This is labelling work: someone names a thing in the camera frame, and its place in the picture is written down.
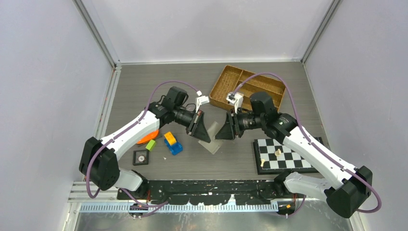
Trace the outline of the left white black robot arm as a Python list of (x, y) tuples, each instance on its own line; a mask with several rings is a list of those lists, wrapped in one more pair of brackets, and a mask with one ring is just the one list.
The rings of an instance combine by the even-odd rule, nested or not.
[(121, 169), (118, 160), (136, 142), (175, 122), (186, 128), (186, 133), (209, 143), (210, 136), (204, 125), (204, 113), (200, 109), (188, 111), (183, 104), (188, 98), (185, 90), (173, 86), (160, 102), (152, 102), (135, 119), (121, 129), (101, 139), (86, 140), (79, 171), (100, 190), (123, 188), (136, 199), (147, 195), (146, 179), (136, 171)]

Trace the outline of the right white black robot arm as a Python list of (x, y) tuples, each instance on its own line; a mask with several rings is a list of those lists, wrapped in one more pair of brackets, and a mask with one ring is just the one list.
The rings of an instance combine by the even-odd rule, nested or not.
[(230, 92), (227, 101), (234, 108), (227, 112), (225, 124), (216, 134), (217, 140), (240, 138), (245, 130), (262, 129), (271, 139), (295, 151), (311, 164), (323, 178), (286, 171), (275, 178), (275, 193), (288, 197), (291, 193), (312, 196), (327, 203), (337, 215), (350, 218), (372, 192), (372, 171), (355, 167), (331, 152), (313, 138), (297, 120), (279, 113), (266, 92), (250, 96), (251, 110), (241, 108), (243, 97)]

